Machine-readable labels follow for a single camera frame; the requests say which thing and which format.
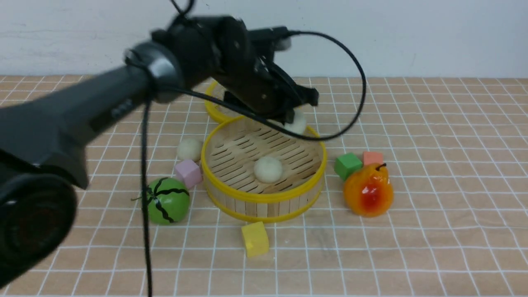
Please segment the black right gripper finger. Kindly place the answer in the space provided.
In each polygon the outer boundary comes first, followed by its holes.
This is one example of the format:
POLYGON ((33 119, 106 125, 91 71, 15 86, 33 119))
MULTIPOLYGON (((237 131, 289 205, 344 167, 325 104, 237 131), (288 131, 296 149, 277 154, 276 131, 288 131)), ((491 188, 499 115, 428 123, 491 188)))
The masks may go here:
POLYGON ((300 85, 290 86, 289 107, 297 108, 303 105, 318 106, 319 92, 316 88, 300 85))

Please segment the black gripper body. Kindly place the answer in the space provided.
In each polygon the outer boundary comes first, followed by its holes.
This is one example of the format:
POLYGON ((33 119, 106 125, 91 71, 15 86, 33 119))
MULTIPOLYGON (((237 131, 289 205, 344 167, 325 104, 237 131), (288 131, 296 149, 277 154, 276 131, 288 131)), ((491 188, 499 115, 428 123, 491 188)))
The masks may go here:
POLYGON ((248 30, 245 25, 222 25, 217 38, 220 68, 213 75, 245 109, 281 124, 292 124, 302 103, 294 81, 272 60, 275 51, 288 49, 281 45, 287 33, 284 26, 248 30))

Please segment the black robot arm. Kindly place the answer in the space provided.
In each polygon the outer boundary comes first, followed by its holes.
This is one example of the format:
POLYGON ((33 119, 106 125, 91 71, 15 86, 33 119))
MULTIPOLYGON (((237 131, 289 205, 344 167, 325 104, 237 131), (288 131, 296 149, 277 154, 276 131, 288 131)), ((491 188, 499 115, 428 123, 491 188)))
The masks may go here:
POLYGON ((289 47, 284 26, 247 30, 231 16, 177 17, 130 50, 126 64, 74 86, 1 109, 1 286, 53 252, 86 189, 85 149, 148 100, 166 104, 215 79, 235 106, 266 120, 293 120, 293 109, 318 104, 273 62, 289 47))

